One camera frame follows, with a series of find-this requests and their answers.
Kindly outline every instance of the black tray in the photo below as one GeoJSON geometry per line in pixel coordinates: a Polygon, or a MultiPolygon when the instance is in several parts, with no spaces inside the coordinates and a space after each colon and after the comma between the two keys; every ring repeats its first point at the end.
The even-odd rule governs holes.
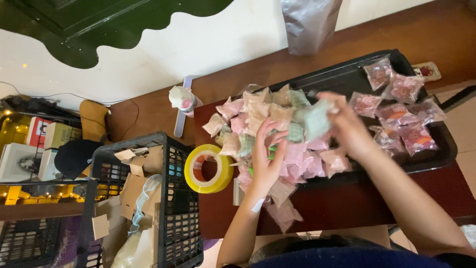
{"type": "MultiPolygon", "coordinates": [[[[287,81],[276,83],[270,86],[269,89],[275,92],[284,85],[290,84],[291,88],[295,90],[302,89],[304,93],[308,93],[311,89],[317,92],[333,91],[345,95],[347,101],[350,100],[353,91],[381,95],[383,89],[375,92],[372,91],[362,66],[372,64],[388,54],[390,54],[390,61],[395,71],[404,75],[415,75],[406,57],[400,53],[398,49],[394,49],[375,52],[319,71],[301,75],[287,81]]],[[[428,94],[426,90],[422,88],[418,96],[418,101],[426,96],[428,96],[428,94]]],[[[314,98],[308,97],[308,99],[311,103],[316,102],[314,98]]],[[[361,118],[367,126],[380,125],[378,119],[368,117],[361,118]]],[[[446,125],[443,122],[436,122],[427,126],[431,136],[439,146],[439,150],[424,150],[415,154],[413,157],[410,157],[410,155],[406,153],[395,155],[394,159],[407,173],[441,168],[453,163],[456,159],[458,148],[446,125]]],[[[352,165],[354,167],[353,172],[336,174],[331,179],[321,177],[308,179],[308,183],[302,185],[302,187],[342,185],[368,180],[366,172],[358,163],[353,161],[352,165]]]]}

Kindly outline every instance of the white wall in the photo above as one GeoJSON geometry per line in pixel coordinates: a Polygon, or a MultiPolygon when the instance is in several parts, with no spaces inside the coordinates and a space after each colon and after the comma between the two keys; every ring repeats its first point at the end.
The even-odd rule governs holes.
{"type": "MultiPolygon", "coordinates": [[[[344,0],[336,30],[429,1],[344,0]]],[[[211,17],[174,13],[167,28],[144,30],[133,49],[98,47],[99,63],[87,70],[60,63],[40,41],[0,30],[0,81],[14,84],[27,95],[70,92],[113,102],[177,84],[188,74],[210,74],[287,46],[279,0],[234,0],[211,17]]],[[[0,83],[0,98],[15,93],[11,86],[0,83]]],[[[75,110],[82,101],[67,94],[53,99],[75,110]]]]}

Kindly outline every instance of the white book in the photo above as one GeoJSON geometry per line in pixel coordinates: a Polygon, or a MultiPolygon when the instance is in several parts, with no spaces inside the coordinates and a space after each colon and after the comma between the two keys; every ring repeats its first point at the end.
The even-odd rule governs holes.
{"type": "Polygon", "coordinates": [[[51,149],[43,152],[41,156],[40,171],[38,172],[38,178],[40,181],[50,181],[56,179],[56,175],[61,172],[56,169],[55,157],[58,150],[51,149]]]}
{"type": "Polygon", "coordinates": [[[42,148],[26,144],[5,145],[0,163],[0,182],[20,182],[30,179],[32,173],[25,166],[33,165],[33,160],[41,158],[42,153],[42,148]]]}

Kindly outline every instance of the nail file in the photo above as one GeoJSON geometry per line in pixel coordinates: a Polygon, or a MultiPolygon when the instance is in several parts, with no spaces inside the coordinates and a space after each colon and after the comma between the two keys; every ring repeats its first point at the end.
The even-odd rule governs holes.
{"type": "MultiPolygon", "coordinates": [[[[187,75],[183,80],[183,87],[192,88],[192,78],[187,75]]],[[[175,121],[174,136],[180,138],[183,135],[183,127],[185,125],[185,115],[181,110],[177,112],[177,120],[175,121]]]]}

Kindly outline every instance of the book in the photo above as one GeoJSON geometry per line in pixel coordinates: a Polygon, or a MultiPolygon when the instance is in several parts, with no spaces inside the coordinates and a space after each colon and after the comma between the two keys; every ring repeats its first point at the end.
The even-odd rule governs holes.
{"type": "Polygon", "coordinates": [[[28,136],[26,144],[31,146],[38,146],[44,148],[46,127],[51,124],[51,121],[43,119],[41,117],[32,117],[30,121],[30,127],[28,128],[28,136]]]}
{"type": "Polygon", "coordinates": [[[81,138],[82,132],[79,128],[61,123],[51,123],[46,128],[45,147],[58,148],[70,140],[81,138]]]}
{"type": "Polygon", "coordinates": [[[27,144],[5,145],[0,160],[0,182],[20,182],[37,177],[35,170],[42,153],[42,148],[27,144]]]}
{"type": "Polygon", "coordinates": [[[56,179],[56,175],[61,172],[56,169],[55,157],[57,149],[49,149],[43,152],[41,156],[40,171],[38,172],[38,178],[40,181],[49,181],[56,179]]]}

